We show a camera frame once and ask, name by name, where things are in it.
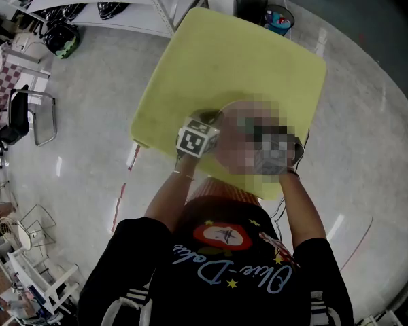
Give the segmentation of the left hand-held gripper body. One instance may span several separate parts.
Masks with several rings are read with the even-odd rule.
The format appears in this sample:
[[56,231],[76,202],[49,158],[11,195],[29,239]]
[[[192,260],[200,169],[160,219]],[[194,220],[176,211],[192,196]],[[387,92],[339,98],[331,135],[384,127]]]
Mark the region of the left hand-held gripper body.
[[217,128],[187,117],[179,129],[176,140],[176,151],[179,156],[188,154],[201,158],[216,145],[220,131]]

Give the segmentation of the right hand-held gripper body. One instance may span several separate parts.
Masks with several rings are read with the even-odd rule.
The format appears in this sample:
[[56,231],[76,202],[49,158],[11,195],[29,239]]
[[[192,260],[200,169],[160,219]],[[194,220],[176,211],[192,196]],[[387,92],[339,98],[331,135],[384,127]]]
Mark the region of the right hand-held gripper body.
[[303,157],[304,147],[293,134],[264,134],[254,143],[254,172],[280,175],[296,166]]

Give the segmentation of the large pink plate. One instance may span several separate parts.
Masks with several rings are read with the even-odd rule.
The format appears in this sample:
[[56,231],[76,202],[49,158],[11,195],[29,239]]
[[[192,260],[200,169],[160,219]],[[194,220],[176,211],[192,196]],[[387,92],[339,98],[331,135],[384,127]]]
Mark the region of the large pink plate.
[[[254,143],[264,134],[290,134],[285,118],[269,102],[235,101],[223,108],[224,120],[218,137],[215,157],[234,175],[260,175],[254,172]],[[244,135],[237,129],[239,116],[261,117],[263,134]],[[265,175],[271,179],[278,175]]]

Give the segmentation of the person's right forearm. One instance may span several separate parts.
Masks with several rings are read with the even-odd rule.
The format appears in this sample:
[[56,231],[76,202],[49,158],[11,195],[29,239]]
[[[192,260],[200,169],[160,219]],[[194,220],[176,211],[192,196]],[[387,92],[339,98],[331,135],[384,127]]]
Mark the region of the person's right forearm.
[[300,179],[284,173],[279,175],[279,184],[286,205],[293,248],[306,240],[326,239],[322,220]]

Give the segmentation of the person's left forearm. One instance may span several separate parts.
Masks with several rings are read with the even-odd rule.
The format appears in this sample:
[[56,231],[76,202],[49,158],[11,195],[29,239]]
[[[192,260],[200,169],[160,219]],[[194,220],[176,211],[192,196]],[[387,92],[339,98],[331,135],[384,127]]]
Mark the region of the person's left forearm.
[[198,162],[198,158],[188,154],[180,159],[174,171],[153,197],[144,217],[163,223],[171,232],[175,230],[184,211]]

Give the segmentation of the table with yellow-green cloth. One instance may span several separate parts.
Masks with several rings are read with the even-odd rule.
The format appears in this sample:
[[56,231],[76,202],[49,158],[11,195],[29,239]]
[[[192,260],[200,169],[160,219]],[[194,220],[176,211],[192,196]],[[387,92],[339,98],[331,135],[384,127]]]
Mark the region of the table with yellow-green cloth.
[[[177,156],[187,117],[200,109],[217,114],[235,101],[275,105],[290,134],[302,142],[313,119],[326,63],[305,48],[251,22],[195,7],[182,20],[141,98],[131,136],[143,147]],[[234,175],[215,157],[199,159],[206,174],[255,196],[276,198],[278,176]]]

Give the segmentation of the black mesh wastebasket with trash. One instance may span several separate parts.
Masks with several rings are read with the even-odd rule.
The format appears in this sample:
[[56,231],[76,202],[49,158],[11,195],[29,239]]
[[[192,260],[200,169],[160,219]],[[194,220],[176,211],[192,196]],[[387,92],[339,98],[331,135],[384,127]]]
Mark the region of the black mesh wastebasket with trash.
[[285,36],[294,26],[294,23],[294,16],[287,8],[280,5],[268,5],[266,7],[262,20],[262,25],[266,29]]

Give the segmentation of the empty black mesh wastebasket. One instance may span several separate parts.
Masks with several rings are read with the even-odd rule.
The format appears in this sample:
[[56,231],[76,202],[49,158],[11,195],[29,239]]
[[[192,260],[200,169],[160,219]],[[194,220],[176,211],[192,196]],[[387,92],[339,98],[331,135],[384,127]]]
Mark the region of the empty black mesh wastebasket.
[[235,16],[259,25],[268,0],[235,0]]

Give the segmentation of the shiny black bag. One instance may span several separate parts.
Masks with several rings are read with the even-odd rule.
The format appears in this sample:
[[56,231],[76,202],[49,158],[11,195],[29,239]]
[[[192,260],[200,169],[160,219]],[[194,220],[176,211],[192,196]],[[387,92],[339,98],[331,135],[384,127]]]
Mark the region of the shiny black bag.
[[102,20],[108,20],[122,13],[130,3],[123,2],[98,2],[97,9]]
[[47,22],[53,22],[55,20],[71,22],[85,7],[86,3],[76,3],[71,5],[49,7],[47,9],[36,11],[35,14],[44,18]]

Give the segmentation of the person's black printed shirt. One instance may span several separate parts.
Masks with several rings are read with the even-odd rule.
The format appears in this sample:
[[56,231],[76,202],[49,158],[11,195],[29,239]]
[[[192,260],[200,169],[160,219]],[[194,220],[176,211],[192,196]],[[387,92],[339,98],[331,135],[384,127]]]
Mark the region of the person's black printed shirt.
[[354,326],[327,240],[289,252],[268,214],[216,196],[185,206],[174,231],[155,219],[121,221],[78,303],[79,326]]

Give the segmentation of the black and green helmet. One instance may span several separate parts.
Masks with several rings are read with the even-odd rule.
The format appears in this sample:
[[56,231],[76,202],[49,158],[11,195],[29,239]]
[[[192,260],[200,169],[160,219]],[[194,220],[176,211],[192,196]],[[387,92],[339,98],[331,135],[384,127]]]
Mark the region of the black and green helmet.
[[80,32],[75,25],[58,22],[47,30],[43,41],[53,55],[60,59],[66,59],[80,45]]

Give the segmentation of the black chrome cantilever chair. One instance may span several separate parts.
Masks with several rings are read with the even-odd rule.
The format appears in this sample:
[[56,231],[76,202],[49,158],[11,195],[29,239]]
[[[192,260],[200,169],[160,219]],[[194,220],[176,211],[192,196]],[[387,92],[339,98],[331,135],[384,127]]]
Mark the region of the black chrome cantilever chair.
[[[38,139],[36,113],[29,109],[29,97],[32,96],[48,98],[51,102],[52,135],[44,141]],[[7,112],[8,123],[0,128],[0,143],[14,145],[29,133],[29,113],[33,118],[33,136],[37,147],[41,147],[50,141],[55,140],[57,136],[56,99],[46,92],[29,90],[28,85],[25,85],[20,89],[13,88],[10,92],[7,109],[0,109],[0,113],[2,112]]]

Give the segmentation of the pink checkered cloth table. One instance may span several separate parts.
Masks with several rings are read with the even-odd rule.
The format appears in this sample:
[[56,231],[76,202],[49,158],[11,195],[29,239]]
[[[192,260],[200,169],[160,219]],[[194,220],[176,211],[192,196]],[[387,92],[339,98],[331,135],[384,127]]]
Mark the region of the pink checkered cloth table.
[[38,65],[39,62],[38,58],[13,50],[8,43],[0,46],[0,109],[7,104],[11,90],[22,74],[32,75],[35,79],[49,79],[48,73],[27,66],[29,63]]

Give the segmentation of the white wooden rack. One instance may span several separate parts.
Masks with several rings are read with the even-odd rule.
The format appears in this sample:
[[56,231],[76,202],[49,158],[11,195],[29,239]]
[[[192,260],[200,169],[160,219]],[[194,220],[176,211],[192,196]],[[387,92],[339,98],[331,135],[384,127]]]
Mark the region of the white wooden rack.
[[43,260],[32,264],[20,250],[8,253],[7,256],[22,286],[51,314],[54,314],[79,287],[78,283],[70,281],[78,271],[75,264],[58,279],[54,279],[53,283],[49,283],[37,269],[37,266],[44,262]]

